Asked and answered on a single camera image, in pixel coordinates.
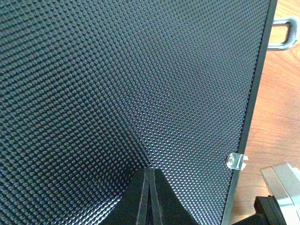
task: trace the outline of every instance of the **wooden table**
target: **wooden table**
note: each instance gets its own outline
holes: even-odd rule
[[[300,17],[300,0],[278,0],[275,18],[288,16]],[[272,29],[270,40],[280,32]],[[256,196],[268,196],[260,169],[285,162],[300,169],[300,41],[267,52],[245,155],[230,224],[255,214]]]

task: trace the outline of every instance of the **wooden surface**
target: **wooden surface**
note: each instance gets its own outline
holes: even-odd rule
[[[300,17],[300,0],[278,0],[275,18]],[[273,29],[270,40],[282,37]],[[300,169],[300,41],[267,52],[230,224],[255,213],[256,196],[269,194],[260,169],[288,162]]]

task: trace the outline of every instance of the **black textured panel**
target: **black textured panel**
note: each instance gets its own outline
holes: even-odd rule
[[[99,224],[153,166],[220,224],[268,6],[2,1],[1,223]]]

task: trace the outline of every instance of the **textured black surface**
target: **textured black surface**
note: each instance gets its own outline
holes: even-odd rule
[[[269,2],[0,6],[0,220],[99,224],[161,168],[220,224]]]

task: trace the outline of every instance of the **metal handle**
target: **metal handle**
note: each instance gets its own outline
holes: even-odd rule
[[[295,17],[274,19],[273,26],[288,26],[287,37],[282,43],[269,43],[268,50],[284,51],[293,47],[298,40],[298,20]]]

